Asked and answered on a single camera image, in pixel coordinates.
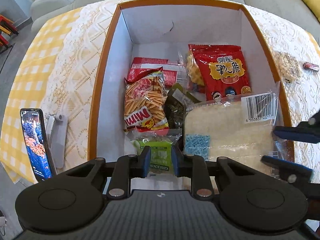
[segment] black cable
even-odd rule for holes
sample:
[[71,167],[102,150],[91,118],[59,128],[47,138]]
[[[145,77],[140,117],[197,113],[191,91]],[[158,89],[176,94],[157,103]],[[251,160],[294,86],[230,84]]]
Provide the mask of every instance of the black cable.
[[3,234],[2,234],[2,232],[0,231],[0,234],[2,235],[2,236],[5,236],[5,230],[4,230],[4,227],[3,227]]
[[7,57],[6,57],[5,61],[4,61],[4,63],[3,63],[3,65],[2,65],[1,69],[0,69],[0,74],[1,74],[1,71],[2,71],[2,69],[3,69],[3,67],[4,67],[5,62],[7,61],[8,57],[9,57],[9,55],[10,55],[11,51],[12,51],[13,46],[14,46],[14,44],[11,46],[11,49],[10,49],[10,51],[9,51],[9,53],[8,53],[8,55],[7,55]]

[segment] floor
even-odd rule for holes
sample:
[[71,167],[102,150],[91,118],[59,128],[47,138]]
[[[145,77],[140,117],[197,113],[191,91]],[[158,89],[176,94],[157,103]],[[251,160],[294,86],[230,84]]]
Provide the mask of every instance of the floor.
[[[0,133],[4,109],[12,83],[33,38],[30,24],[20,30],[18,36],[10,40],[10,44],[13,44],[13,47],[0,54]],[[18,194],[30,185],[30,182],[23,179],[13,184],[0,163],[0,210],[8,220],[5,227],[5,235],[0,235],[0,239],[2,237],[3,240],[11,240],[22,231],[14,203]]]

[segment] fried noodle snack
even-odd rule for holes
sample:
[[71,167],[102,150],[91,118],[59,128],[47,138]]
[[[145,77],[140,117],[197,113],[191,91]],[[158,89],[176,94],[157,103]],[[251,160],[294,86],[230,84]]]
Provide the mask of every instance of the fried noodle snack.
[[169,128],[163,105],[167,99],[162,67],[140,73],[127,81],[124,97],[126,130],[138,131]]

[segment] phone screen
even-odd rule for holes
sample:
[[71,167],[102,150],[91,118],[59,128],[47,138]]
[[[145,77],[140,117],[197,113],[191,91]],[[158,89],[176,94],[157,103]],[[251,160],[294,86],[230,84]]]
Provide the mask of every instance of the phone screen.
[[48,163],[47,152],[44,147],[45,131],[42,130],[38,111],[20,111],[21,124],[27,153],[35,176],[41,179],[52,177]]

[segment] mimi snack bag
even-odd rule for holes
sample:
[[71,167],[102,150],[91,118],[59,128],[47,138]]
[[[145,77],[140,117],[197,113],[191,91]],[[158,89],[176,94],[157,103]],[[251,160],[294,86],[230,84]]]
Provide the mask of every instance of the mimi snack bag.
[[167,99],[162,67],[141,72],[131,82],[127,81],[124,96],[124,121],[126,130],[138,131],[167,129],[168,121],[163,105]]
[[211,45],[205,50],[194,49],[193,56],[204,79],[207,100],[251,92],[240,46]]

